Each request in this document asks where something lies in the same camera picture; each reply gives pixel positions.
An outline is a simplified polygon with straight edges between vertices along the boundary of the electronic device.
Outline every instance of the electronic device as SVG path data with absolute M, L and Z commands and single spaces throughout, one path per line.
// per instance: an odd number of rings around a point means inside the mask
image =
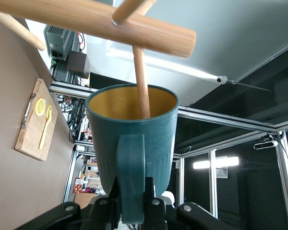
M 254 144 L 254 149 L 262 150 L 266 148 L 276 147 L 277 145 L 278 145 L 278 142 L 276 140 L 271 140 L 271 141 L 266 141 L 266 142 L 259 143 L 259 144 Z
M 73 37 L 71 51 L 80 52 L 78 34 Z M 52 76 L 56 81 L 76 84 L 77 78 L 67 70 L 67 60 L 57 60 L 57 64 L 52 68 Z
M 70 51 L 67 59 L 67 70 L 80 78 L 88 79 L 90 75 L 90 61 L 87 54 Z
M 46 25 L 44 36 L 48 54 L 55 59 L 66 60 L 76 32 Z

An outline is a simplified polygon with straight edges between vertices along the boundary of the camera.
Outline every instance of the camera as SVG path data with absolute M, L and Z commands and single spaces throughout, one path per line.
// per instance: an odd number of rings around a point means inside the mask
M 254 144 L 254 149 L 262 150 L 266 148 L 276 147 L 277 145 L 278 145 L 278 142 L 276 140 L 271 140 L 271 141 L 266 141 L 266 142 L 259 143 L 259 144 Z

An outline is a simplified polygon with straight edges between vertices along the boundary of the wooden stick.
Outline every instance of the wooden stick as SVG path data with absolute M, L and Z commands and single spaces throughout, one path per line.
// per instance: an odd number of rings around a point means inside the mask
M 140 8 L 136 11 L 136 13 L 140 15 L 145 15 L 149 9 L 155 4 L 157 0 L 146 0 Z
M 10 15 L 183 58 L 191 55 L 194 31 L 136 13 L 115 26 L 115 9 L 93 0 L 0 0 L 0 12 Z
M 145 53 L 144 49 L 138 46 L 133 46 L 132 50 L 134 55 L 136 86 L 140 100 L 141 118 L 146 119 L 150 118 L 150 106 L 145 71 Z
M 136 12 L 140 6 L 150 0 L 125 0 L 114 11 L 112 19 L 114 24 L 122 24 L 130 15 Z
M 39 40 L 37 37 L 35 37 L 27 28 L 25 28 L 23 25 L 21 25 L 12 16 L 0 12 L 0 22 L 3 25 L 5 25 L 6 27 L 8 27 L 10 30 L 15 32 L 17 35 L 22 37 L 28 43 L 33 45 L 35 48 L 37 48 L 41 51 L 46 49 L 45 43 L 43 43 L 41 40 Z
M 152 7 L 156 0 L 125 0 L 113 13 L 114 24 L 123 23 L 134 12 L 144 15 Z M 138 46 L 132 46 L 134 56 L 134 67 L 136 76 L 136 85 L 138 89 L 141 118 L 150 118 L 150 106 L 148 86 L 145 71 L 145 53 L 144 49 Z

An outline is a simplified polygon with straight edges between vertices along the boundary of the lemon slice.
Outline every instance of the lemon slice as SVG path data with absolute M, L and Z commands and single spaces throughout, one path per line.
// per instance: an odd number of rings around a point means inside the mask
M 43 98 L 38 99 L 35 106 L 35 113 L 37 116 L 41 116 L 45 113 L 46 110 L 46 100 Z

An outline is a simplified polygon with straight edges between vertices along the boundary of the teal cup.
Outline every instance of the teal cup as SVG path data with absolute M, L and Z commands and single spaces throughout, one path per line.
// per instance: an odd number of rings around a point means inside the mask
M 157 86 L 148 94 L 148 119 L 141 119 L 135 84 L 103 88 L 85 101 L 101 184 L 109 194 L 118 178 L 122 221 L 129 224 L 144 220 L 145 177 L 153 177 L 156 196 L 170 179 L 179 99 Z

